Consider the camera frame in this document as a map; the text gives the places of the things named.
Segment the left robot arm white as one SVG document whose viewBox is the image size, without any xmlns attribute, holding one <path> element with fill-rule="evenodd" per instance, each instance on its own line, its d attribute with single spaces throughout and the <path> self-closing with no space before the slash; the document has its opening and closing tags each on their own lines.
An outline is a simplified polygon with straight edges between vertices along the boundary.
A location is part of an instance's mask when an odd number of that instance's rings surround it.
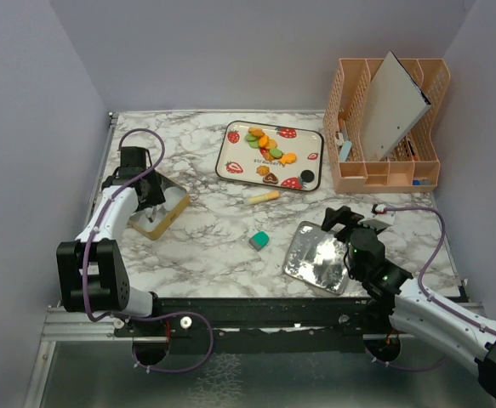
<svg viewBox="0 0 496 408">
<path fill-rule="evenodd" d="M 153 308 L 154 296 L 129 283 L 118 240 L 136 212 L 164 202 L 162 179 L 149 150 L 122 147 L 120 165 L 103 182 L 100 204 L 88 225 L 56 250 L 66 311 L 84 312 L 94 321 L 97 311 L 128 315 L 147 336 L 161 330 L 163 315 Z"/>
</svg>

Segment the orange flower cookie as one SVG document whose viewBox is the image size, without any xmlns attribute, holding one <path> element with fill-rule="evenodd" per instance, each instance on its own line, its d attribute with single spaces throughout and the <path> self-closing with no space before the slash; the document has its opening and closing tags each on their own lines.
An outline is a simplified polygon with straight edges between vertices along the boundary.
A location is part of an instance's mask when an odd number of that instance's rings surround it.
<svg viewBox="0 0 496 408">
<path fill-rule="evenodd" d="M 259 166 L 256 169 L 256 173 L 260 176 L 266 176 L 271 172 L 270 168 L 267 166 Z"/>
</svg>

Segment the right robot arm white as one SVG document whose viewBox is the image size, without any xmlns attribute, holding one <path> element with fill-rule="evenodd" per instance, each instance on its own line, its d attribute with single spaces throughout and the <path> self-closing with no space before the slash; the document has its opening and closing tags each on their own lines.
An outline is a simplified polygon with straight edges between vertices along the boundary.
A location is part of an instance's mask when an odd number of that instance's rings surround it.
<svg viewBox="0 0 496 408">
<path fill-rule="evenodd" d="M 390 227 L 396 211 L 375 204 L 372 217 L 365 218 L 348 206 L 329 208 L 321 225 L 326 232 L 337 224 L 342 227 L 334 237 L 345 244 L 348 276 L 372 299 L 368 326 L 375 332 L 392 327 L 428 343 L 476 375 L 496 399 L 496 320 L 432 291 L 423 282 L 423 272 L 413 276 L 387 259 L 379 234 Z"/>
</svg>

